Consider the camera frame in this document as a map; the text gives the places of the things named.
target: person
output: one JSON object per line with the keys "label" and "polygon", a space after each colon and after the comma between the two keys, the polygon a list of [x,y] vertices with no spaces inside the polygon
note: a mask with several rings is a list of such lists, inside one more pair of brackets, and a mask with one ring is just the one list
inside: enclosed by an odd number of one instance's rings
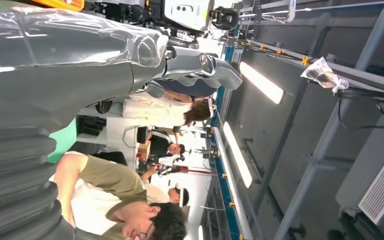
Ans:
{"label": "person", "polygon": [[182,240],[185,215],[171,202],[151,203],[139,175],[121,164],[66,153],[51,177],[62,216],[74,227],[108,240]]}
{"label": "person", "polygon": [[[241,73],[239,63],[231,62],[230,65],[232,65],[238,73]],[[157,80],[156,82],[161,85],[164,90],[176,93],[178,96],[182,96],[182,98],[206,98],[212,96],[218,90],[218,88],[214,88],[206,84],[205,81],[201,78],[198,79],[192,86],[185,86],[176,80]]]}
{"label": "person", "polygon": [[192,100],[169,90],[162,98],[154,98],[147,92],[133,93],[122,105],[123,118],[142,120],[154,126],[190,126],[194,121],[207,120],[215,111],[208,98]]}
{"label": "person", "polygon": [[[181,190],[179,186],[170,188],[168,192],[164,192],[156,185],[150,183],[149,178],[158,172],[158,167],[156,165],[149,167],[141,179],[146,188],[146,198],[150,203],[180,203],[180,194]],[[189,192],[186,188],[183,188],[183,201],[182,206],[188,205],[189,202]]]}
{"label": "person", "polygon": [[172,142],[172,139],[165,131],[151,130],[146,138],[145,145],[149,146],[149,154],[165,157],[167,154],[183,155],[185,145]]}

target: metal beam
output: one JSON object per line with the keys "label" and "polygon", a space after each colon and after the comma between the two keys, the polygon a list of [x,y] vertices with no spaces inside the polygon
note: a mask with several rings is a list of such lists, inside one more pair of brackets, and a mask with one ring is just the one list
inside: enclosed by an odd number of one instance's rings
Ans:
{"label": "metal beam", "polygon": [[[363,51],[357,61],[356,69],[360,71],[364,71],[371,60],[373,53],[375,52],[379,41],[384,34],[384,9],[380,13],[379,19],[377,20],[376,26],[370,34],[370,37],[367,40],[366,45],[364,46]],[[339,109],[339,105],[336,104],[333,109],[332,114],[330,115],[329,121],[320,137],[320,140],[314,150],[313,158],[317,160],[324,159],[326,152],[335,137],[335,133],[339,129],[340,121],[338,119],[338,111],[341,114],[346,113],[348,107],[351,104],[350,99],[345,99],[341,103],[341,109]],[[302,176],[302,179],[296,189],[295,194],[290,201],[290,204],[287,208],[285,216],[280,223],[279,228],[277,229],[276,234],[274,235],[273,240],[283,240],[285,235],[287,234],[292,222],[298,210],[304,200],[304,196],[306,195],[308,189],[310,188],[310,184],[317,172],[317,165],[314,163],[309,163],[307,169]]]}
{"label": "metal beam", "polygon": [[[325,0],[296,0],[296,4],[308,4],[308,3],[314,3],[314,2],[323,2]],[[282,0],[282,1],[275,1],[271,3],[266,3],[261,5],[261,9],[272,9],[272,8],[278,8],[289,5],[290,0]],[[248,12],[252,11],[252,7],[246,7],[239,11],[239,13],[242,12]]]}
{"label": "metal beam", "polygon": [[[331,17],[327,21],[327,27],[332,28],[374,28],[378,16],[369,17]],[[261,26],[317,26],[320,21],[319,17],[295,19],[292,22],[283,24],[277,21],[262,20]],[[253,25],[254,21],[243,21],[243,25]]]}
{"label": "metal beam", "polygon": [[[364,2],[364,3],[355,3],[355,4],[344,4],[344,5],[332,5],[332,6],[322,6],[315,8],[302,8],[295,10],[296,12],[326,12],[326,11],[355,11],[356,8],[372,7],[372,6],[382,6],[384,1],[374,1],[374,2]],[[285,14],[287,11],[273,11],[273,12],[264,12],[263,15],[273,15],[273,14]]]}

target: woman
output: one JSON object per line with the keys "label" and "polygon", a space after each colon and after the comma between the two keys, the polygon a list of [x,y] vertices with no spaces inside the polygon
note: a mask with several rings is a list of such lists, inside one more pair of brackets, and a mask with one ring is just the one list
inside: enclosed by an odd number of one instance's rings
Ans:
{"label": "woman", "polygon": [[211,98],[196,98],[166,91],[164,97],[154,98],[146,92],[134,93],[123,103],[123,118],[137,119],[154,126],[190,126],[214,115]]}

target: metal pipe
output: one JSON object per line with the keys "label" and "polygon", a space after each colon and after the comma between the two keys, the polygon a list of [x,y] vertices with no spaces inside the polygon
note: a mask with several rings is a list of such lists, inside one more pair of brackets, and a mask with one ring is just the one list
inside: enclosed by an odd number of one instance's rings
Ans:
{"label": "metal pipe", "polygon": [[[359,8],[359,7],[370,7],[375,5],[384,5],[384,1],[374,1],[374,2],[365,2],[365,3],[356,3],[356,4],[347,4],[347,5],[336,5],[336,6],[323,6],[316,8],[303,8],[296,9],[295,12],[315,12],[315,11],[323,11],[323,10],[339,10],[339,9],[348,9],[348,8]],[[288,11],[272,11],[272,12],[264,12],[262,15],[273,15],[273,14],[285,14]]]}
{"label": "metal pipe", "polygon": [[216,127],[214,127],[214,137],[215,143],[217,144],[218,152],[220,153],[221,161],[223,163],[224,171],[227,176],[227,183],[229,185],[230,195],[235,204],[235,212],[239,228],[242,231],[244,239],[252,239],[253,235],[251,234],[251,228],[248,224],[247,215],[245,214],[242,201],[238,195],[238,188],[236,187],[234,175],[229,164],[229,159],[227,157],[225,147],[223,146],[223,139],[220,135],[219,129]]}
{"label": "metal pipe", "polygon": [[[293,52],[293,51],[290,51],[290,50],[278,48],[278,47],[275,47],[275,46],[272,46],[272,45],[261,44],[259,42],[252,41],[252,40],[248,40],[248,41],[250,43],[254,44],[254,45],[264,46],[264,47],[266,47],[267,49],[270,49],[270,50],[274,50],[274,51],[281,50],[285,55],[289,55],[289,56],[293,56],[293,57],[301,58],[301,59],[306,57],[306,55],[304,55],[304,54],[300,54],[300,53]],[[370,82],[373,82],[373,83],[380,84],[380,85],[384,86],[384,76],[380,76],[380,75],[376,75],[376,74],[373,74],[373,73],[366,72],[365,69],[357,69],[357,68],[347,67],[347,66],[339,65],[339,64],[336,64],[336,63],[332,63],[332,62],[328,62],[327,64],[329,65],[329,67],[331,69],[334,70],[334,72],[341,72],[341,73],[344,73],[344,74],[348,74],[348,75],[351,75],[351,76],[354,76],[354,77],[357,77],[357,78],[365,79],[365,80],[368,80]]]}
{"label": "metal pipe", "polygon": [[[372,58],[373,53],[376,47],[378,46],[383,33],[384,33],[384,8],[380,13],[377,23],[364,46],[363,52],[361,53],[357,61],[356,67],[358,67],[359,70],[366,69],[367,64]],[[342,115],[347,111],[350,104],[351,104],[351,100],[349,99],[345,99],[342,101],[341,109],[340,109],[340,112]],[[334,139],[335,133],[340,126],[340,121],[338,119],[338,108],[339,106],[338,104],[336,104],[332,114],[330,115],[329,121],[327,122],[327,125],[320,137],[320,140],[314,150],[313,157],[316,160],[319,160],[319,161],[323,160],[328,150],[328,147],[331,144],[332,140]],[[303,202],[304,196],[306,195],[310,187],[310,184],[314,178],[314,175],[316,174],[317,169],[318,169],[318,166],[316,162],[314,161],[309,162],[304,172],[304,175],[302,176],[302,179],[298,185],[298,188],[296,189],[296,192],[293,195],[292,200],[290,201],[290,204],[287,208],[285,216],[282,222],[280,223],[279,228],[277,229],[277,232],[273,240],[284,239],[292,222],[294,221],[295,216],[297,215],[297,212],[301,206],[301,203]]]}
{"label": "metal pipe", "polygon": [[[258,218],[257,218],[257,214],[253,210],[253,205],[251,203],[250,197],[248,196],[248,193],[244,192],[243,190],[242,190],[242,193],[243,193],[243,195],[241,195],[241,196],[243,196],[243,198],[245,199],[246,204],[248,205],[249,213],[251,214],[252,219],[254,220],[254,222],[259,223]],[[255,228],[257,230],[259,239],[261,239],[261,240],[265,239],[265,237],[263,235],[263,231],[262,231],[260,225],[256,224]]]}
{"label": "metal pipe", "polygon": [[[277,20],[276,18],[274,19],[267,19],[267,20],[270,20],[270,21],[279,21],[283,24],[287,24],[287,23],[290,23],[292,22],[294,19],[295,19],[295,12],[297,10],[297,0],[289,0],[289,4],[288,4],[288,10],[285,10],[285,11],[279,11],[279,12],[274,12],[275,14],[276,13],[287,13],[287,17],[277,17]],[[239,17],[240,18],[249,18],[249,17],[254,17],[254,16],[258,16],[259,14],[256,12],[256,13],[253,13],[253,14],[245,14],[245,15],[240,15]],[[270,13],[262,13],[261,16],[264,18],[264,16],[266,15],[270,15]]]}

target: plastic wrap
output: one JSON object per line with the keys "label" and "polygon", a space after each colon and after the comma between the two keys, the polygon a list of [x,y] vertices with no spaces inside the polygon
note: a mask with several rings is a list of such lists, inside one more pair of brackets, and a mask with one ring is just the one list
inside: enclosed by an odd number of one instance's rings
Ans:
{"label": "plastic wrap", "polygon": [[167,42],[168,37],[156,30],[94,15],[19,3],[0,4],[0,72],[129,62],[156,68]]}
{"label": "plastic wrap", "polygon": [[332,89],[334,93],[350,86],[347,80],[341,79],[332,71],[324,57],[307,67],[301,77],[311,79],[325,89]]}

